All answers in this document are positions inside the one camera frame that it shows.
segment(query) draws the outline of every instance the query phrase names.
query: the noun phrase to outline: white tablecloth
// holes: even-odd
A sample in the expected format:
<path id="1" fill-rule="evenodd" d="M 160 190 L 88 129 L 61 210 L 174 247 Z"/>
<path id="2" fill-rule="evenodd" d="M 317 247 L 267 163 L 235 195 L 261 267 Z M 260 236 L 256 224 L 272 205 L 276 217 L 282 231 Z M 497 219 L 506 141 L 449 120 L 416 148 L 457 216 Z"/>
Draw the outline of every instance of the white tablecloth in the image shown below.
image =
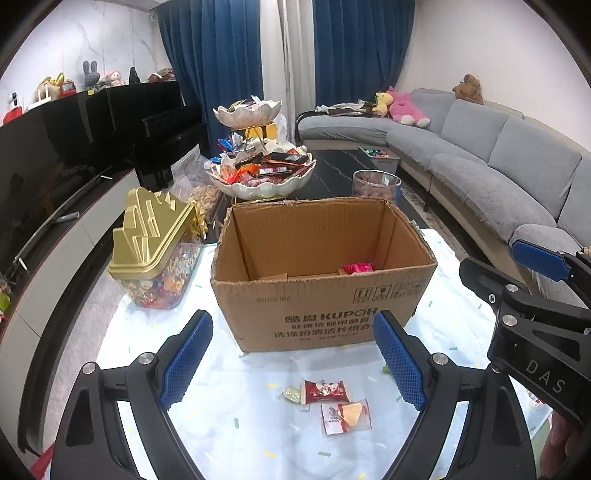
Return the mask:
<path id="1" fill-rule="evenodd" d="M 444 352 L 458 365 L 486 368 L 495 317 L 491 308 L 462 286 L 459 262 L 442 238 L 423 230 L 439 267 L 406 330 L 431 352 Z M 207 480 L 380 480 L 395 459 L 417 418 L 401 399 L 375 343 L 317 350 L 244 355 L 217 306 L 210 286 L 215 246 L 206 247 L 181 305 L 161 311 L 136 307 L 127 297 L 115 313 L 98 356 L 101 368 L 130 364 L 139 354 L 156 352 L 179 333 L 197 309 L 213 317 L 213 340 L 184 400 L 170 418 L 195 464 Z M 374 428 L 326 437 L 320 406 L 302 412 L 277 398 L 282 387 L 313 381 L 348 383 L 352 400 L 366 398 Z M 516 384 L 533 436 L 549 408 L 533 401 Z M 155 479 L 143 451 L 129 404 L 121 418 L 140 475 Z M 433 479 L 445 476 L 457 446 L 467 403 L 456 409 L 450 434 Z"/>

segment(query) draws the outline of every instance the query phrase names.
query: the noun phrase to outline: white wall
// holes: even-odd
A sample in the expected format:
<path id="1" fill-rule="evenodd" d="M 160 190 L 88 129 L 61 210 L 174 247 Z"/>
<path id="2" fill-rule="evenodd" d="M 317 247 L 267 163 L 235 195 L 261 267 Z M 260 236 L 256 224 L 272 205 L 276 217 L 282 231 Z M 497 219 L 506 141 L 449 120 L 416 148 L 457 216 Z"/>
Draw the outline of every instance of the white wall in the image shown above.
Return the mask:
<path id="1" fill-rule="evenodd" d="M 522 0 L 417 0 L 399 90 L 451 90 L 477 74 L 486 100 L 591 150 L 591 87 L 550 26 Z"/>
<path id="2" fill-rule="evenodd" d="M 0 112 L 12 92 L 23 97 L 25 106 L 32 103 L 37 85 L 60 72 L 83 91 L 85 60 L 96 60 L 101 76 L 119 70 L 124 80 L 135 66 L 143 82 L 170 66 L 149 12 L 98 0 L 63 0 L 33 30 L 0 78 Z"/>

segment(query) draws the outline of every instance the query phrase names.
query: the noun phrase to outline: human hand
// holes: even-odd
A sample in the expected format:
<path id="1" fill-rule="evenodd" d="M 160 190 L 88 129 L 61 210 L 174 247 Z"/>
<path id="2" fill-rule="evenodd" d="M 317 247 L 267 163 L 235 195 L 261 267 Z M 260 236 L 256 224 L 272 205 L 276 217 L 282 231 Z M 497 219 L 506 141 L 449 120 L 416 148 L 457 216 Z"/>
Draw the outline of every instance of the human hand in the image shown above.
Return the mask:
<path id="1" fill-rule="evenodd" d="M 574 451 L 581 440 L 580 432 L 556 412 L 552 413 L 551 429 L 542 455 L 540 469 L 542 475 L 552 478 Z"/>

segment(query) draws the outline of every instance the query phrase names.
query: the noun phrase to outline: cardboard box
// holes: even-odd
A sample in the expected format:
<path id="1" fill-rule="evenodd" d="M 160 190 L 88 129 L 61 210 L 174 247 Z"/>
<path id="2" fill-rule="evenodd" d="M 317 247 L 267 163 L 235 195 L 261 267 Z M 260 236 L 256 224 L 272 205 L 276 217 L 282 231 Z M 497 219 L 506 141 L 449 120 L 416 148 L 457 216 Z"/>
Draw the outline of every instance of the cardboard box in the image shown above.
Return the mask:
<path id="1" fill-rule="evenodd" d="M 339 274 L 360 262 L 376 271 Z M 299 350 L 370 341 L 380 310 L 405 325 L 436 267 L 420 233 L 384 200 L 239 205 L 222 229 L 212 287 L 243 351 Z"/>

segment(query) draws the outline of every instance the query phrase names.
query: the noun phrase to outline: blue curtain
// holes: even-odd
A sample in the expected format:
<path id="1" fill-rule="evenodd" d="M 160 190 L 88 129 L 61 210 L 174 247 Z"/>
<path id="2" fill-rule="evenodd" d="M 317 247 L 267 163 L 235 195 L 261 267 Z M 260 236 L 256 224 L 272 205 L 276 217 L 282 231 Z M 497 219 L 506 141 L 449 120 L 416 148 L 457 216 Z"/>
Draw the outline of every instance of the blue curtain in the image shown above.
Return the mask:
<path id="1" fill-rule="evenodd" d="M 372 100 L 396 85 L 414 0 L 313 0 L 316 103 Z"/>
<path id="2" fill-rule="evenodd" d="M 229 130 L 212 109 L 263 98 L 258 0 L 172 0 L 156 12 L 187 105 L 199 103 L 212 150 Z"/>

